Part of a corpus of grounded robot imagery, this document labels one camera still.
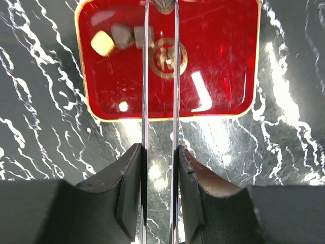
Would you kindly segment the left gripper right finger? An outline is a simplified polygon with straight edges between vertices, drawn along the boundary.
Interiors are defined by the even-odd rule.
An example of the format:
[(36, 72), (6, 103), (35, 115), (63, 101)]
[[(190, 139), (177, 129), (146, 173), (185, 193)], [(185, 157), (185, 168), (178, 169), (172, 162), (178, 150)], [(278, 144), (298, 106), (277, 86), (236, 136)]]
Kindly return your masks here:
[(324, 243), (324, 186), (242, 188), (178, 155), (187, 243)]

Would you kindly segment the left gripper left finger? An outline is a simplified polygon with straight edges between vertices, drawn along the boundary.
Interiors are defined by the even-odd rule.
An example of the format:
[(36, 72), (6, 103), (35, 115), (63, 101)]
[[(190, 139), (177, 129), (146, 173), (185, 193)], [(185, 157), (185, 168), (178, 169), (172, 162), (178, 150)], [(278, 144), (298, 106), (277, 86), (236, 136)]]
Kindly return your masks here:
[(65, 180), (2, 180), (1, 243), (131, 243), (135, 240), (141, 151), (72, 185)]

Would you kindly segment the dark round chocolate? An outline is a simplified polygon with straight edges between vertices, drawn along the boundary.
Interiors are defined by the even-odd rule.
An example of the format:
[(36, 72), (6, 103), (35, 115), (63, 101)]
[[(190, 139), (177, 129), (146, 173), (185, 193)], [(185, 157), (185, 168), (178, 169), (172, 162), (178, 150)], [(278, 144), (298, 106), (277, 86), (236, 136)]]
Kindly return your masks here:
[(175, 8), (175, 0), (153, 0), (157, 10), (165, 15), (172, 13)]

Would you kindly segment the dark chocolate piece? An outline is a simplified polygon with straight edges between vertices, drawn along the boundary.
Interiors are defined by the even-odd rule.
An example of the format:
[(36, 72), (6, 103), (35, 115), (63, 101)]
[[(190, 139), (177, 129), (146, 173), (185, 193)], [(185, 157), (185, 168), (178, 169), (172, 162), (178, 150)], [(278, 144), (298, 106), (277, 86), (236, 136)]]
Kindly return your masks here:
[[(145, 44), (145, 28), (144, 26), (134, 27), (135, 46), (137, 49), (142, 49)], [(154, 47), (154, 31), (153, 27), (148, 28), (148, 45), (150, 48)]]

